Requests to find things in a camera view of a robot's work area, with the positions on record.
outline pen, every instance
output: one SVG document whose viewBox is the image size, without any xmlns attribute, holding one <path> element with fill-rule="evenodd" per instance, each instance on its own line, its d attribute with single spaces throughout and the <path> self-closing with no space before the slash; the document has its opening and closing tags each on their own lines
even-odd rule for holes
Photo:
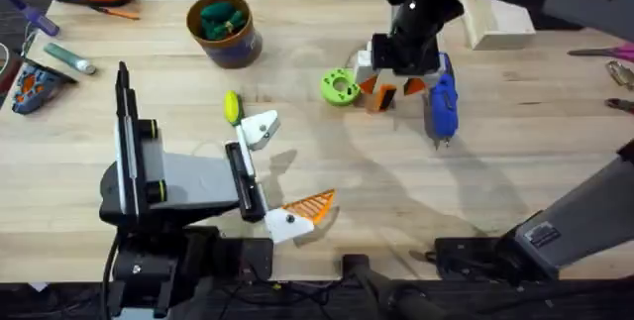
<svg viewBox="0 0 634 320">
<path fill-rule="evenodd" d="M 132 20 L 139 20 L 139 15 L 136 13 L 129 13 L 129 12 L 124 12 L 124 11 L 120 11 L 120 10 L 116 10 L 116 9 L 109 9 L 109 8 L 102 8 L 102 7 L 90 7 L 91 9 L 96 10 L 97 12 L 101 12 L 104 14 L 109 14 L 109 15 L 113 15 L 113 16 L 117 16 L 117 17 L 121 17 L 121 18 L 126 18 L 126 19 L 132 19 Z"/>
</svg>

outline orange plastic part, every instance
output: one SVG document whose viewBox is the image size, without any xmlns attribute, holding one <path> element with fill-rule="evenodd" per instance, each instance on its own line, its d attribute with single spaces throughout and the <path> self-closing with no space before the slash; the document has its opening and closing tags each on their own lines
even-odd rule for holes
<svg viewBox="0 0 634 320">
<path fill-rule="evenodd" d="M 405 82 L 403 86 L 403 92 L 405 92 L 405 96 L 409 96 L 410 94 L 422 91 L 425 89 L 425 82 L 418 77 L 410 77 Z"/>
<path fill-rule="evenodd" d="M 330 189 L 305 199 L 283 205 L 281 208 L 301 217 L 305 217 L 317 225 L 326 216 L 335 198 L 335 189 Z"/>
<path fill-rule="evenodd" d="M 36 84 L 36 77 L 33 74 L 28 75 L 27 77 L 25 77 L 24 81 L 22 82 L 21 92 L 22 93 L 30 92 L 35 84 Z"/>
<path fill-rule="evenodd" d="M 361 91 L 366 94 L 372 94 L 374 92 L 374 86 L 376 85 L 376 80 L 378 79 L 378 75 L 373 75 L 369 79 L 362 82 L 359 87 Z"/>
<path fill-rule="evenodd" d="M 368 109 L 370 112 L 385 112 L 389 108 L 396 94 L 396 86 L 384 84 L 374 95 L 374 100 L 370 101 Z"/>
</svg>

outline scissors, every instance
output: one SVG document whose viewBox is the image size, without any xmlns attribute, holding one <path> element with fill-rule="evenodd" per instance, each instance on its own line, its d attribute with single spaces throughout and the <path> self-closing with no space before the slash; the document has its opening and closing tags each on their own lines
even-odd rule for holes
<svg viewBox="0 0 634 320">
<path fill-rule="evenodd" d="M 568 52 L 570 56 L 609 56 L 634 62 L 634 44 L 607 49 L 581 49 Z"/>
<path fill-rule="evenodd" d="M 634 114 L 634 102 L 632 101 L 622 100 L 620 98 L 608 98 L 605 100 L 605 105 L 610 108 Z"/>
</svg>

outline marker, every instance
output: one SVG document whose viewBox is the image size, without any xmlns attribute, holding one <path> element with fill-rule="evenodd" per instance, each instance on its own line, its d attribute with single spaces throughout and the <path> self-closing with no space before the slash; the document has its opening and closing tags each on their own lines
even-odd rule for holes
<svg viewBox="0 0 634 320">
<path fill-rule="evenodd" d="M 47 18 L 40 10 L 30 7 L 21 0 L 8 0 L 25 16 L 34 26 L 40 28 L 47 35 L 54 37 L 59 34 L 59 27 Z"/>
</svg>

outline white bracket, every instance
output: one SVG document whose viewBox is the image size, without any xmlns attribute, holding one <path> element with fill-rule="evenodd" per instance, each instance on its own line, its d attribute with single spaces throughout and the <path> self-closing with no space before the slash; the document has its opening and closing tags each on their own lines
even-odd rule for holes
<svg viewBox="0 0 634 320">
<path fill-rule="evenodd" d="M 259 151 L 266 146 L 268 140 L 279 128 L 277 111 L 266 111 L 244 118 L 240 126 L 244 131 L 245 141 L 249 149 Z"/>
<path fill-rule="evenodd" d="M 266 212 L 264 222 L 275 244 L 303 236 L 315 229 L 315 225 L 309 219 L 290 213 L 283 208 Z"/>
</svg>

